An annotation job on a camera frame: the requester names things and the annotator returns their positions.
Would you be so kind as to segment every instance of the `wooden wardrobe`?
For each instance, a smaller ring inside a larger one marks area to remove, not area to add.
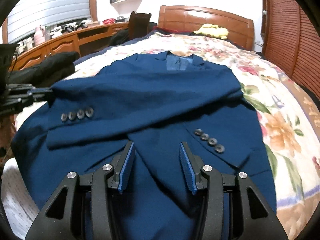
[[[320,37],[295,0],[263,0],[262,53],[320,98]]]

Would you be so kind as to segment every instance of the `sleeve button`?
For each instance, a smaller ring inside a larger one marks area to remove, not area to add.
[[[201,136],[200,136],[200,139],[203,140],[203,141],[207,141],[209,139],[209,135],[207,133],[203,133]]]
[[[69,119],[70,119],[71,121],[73,121],[74,119],[76,119],[76,113],[70,112],[70,113],[68,114],[68,117],[69,117]]]
[[[89,108],[87,108],[86,110],[85,110],[85,115],[87,116],[87,117],[89,117],[89,118],[91,118],[91,117],[93,117],[93,109],[91,108],[91,107],[89,107]]]
[[[61,115],[61,121],[65,122],[68,119],[67,114],[62,114]]]
[[[217,145],[215,146],[214,150],[215,150],[217,153],[222,154],[222,153],[224,153],[224,151],[225,151],[225,147],[224,147],[223,145],[221,145],[221,144],[217,144]]]
[[[84,111],[82,110],[82,109],[80,109],[78,112],[77,112],[77,117],[78,117],[78,119],[84,119],[84,117],[85,117],[85,113],[84,113]]]
[[[194,134],[200,136],[203,133],[201,129],[195,129]]]
[[[208,144],[210,146],[215,146],[218,143],[218,140],[216,138],[209,138],[208,139]]]

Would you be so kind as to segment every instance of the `wooden door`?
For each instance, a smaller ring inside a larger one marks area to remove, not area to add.
[[[49,50],[49,56],[60,53],[60,52],[70,52],[79,50],[79,42],[77,35],[67,36],[65,38],[60,38],[57,41],[51,42],[47,46]]]
[[[34,48],[18,56],[17,63],[14,66],[14,70],[22,70],[27,67],[31,67],[35,64],[41,63],[47,57],[47,50],[45,46],[40,48]],[[15,63],[15,58],[12,60],[11,68]]]
[[[270,0],[262,0],[261,37],[265,44],[267,44],[267,41],[268,41],[269,17],[270,17],[269,12],[270,12]]]
[[[320,98],[320,37],[295,0],[270,0],[264,56]]]

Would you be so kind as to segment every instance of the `window blinds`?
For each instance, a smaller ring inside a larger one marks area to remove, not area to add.
[[[8,41],[14,43],[48,26],[90,16],[89,0],[20,0],[8,16]]]

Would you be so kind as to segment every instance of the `yellow plush toy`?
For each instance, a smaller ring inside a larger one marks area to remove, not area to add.
[[[213,25],[206,23],[198,31],[194,31],[195,34],[204,34],[214,38],[220,38],[225,40],[229,34],[226,28],[218,27],[218,25]]]

